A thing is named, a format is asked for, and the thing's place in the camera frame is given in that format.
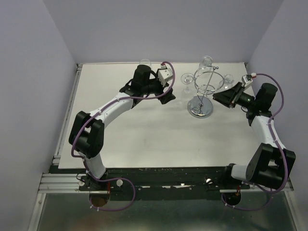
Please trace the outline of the clear wine glass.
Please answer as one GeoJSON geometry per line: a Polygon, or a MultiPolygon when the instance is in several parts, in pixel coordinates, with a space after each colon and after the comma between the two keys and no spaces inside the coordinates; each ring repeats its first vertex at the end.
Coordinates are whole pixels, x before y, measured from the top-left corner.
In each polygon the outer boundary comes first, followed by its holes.
{"type": "Polygon", "coordinates": [[[140,60],[139,65],[145,65],[145,66],[152,68],[152,63],[149,59],[140,60]]]}

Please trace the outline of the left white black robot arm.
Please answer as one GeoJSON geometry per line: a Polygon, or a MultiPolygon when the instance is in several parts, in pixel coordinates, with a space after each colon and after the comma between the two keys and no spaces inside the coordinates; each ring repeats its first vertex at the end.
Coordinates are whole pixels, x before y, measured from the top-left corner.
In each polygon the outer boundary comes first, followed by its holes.
{"type": "Polygon", "coordinates": [[[166,104],[174,100],[174,83],[175,70],[170,62],[162,62],[156,72],[148,65],[139,64],[133,78],[112,100],[89,113],[77,113],[68,139],[72,146],[71,156],[82,159],[94,189],[102,190],[107,183],[106,167],[100,156],[107,126],[141,101],[158,99],[166,104]]]}

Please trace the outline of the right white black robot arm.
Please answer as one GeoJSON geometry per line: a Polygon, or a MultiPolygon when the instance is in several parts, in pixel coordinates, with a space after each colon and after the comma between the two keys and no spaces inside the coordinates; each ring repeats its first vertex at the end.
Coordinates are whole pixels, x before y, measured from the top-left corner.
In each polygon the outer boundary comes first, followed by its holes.
{"type": "Polygon", "coordinates": [[[222,175],[222,185],[233,188],[240,181],[258,184],[278,190],[285,185],[295,162],[296,155],[280,142],[271,119],[271,103],[277,87],[264,83],[256,96],[246,94],[241,83],[231,89],[214,93],[218,103],[234,108],[236,105],[247,109],[246,118],[260,145],[248,165],[229,164],[222,175]]]}

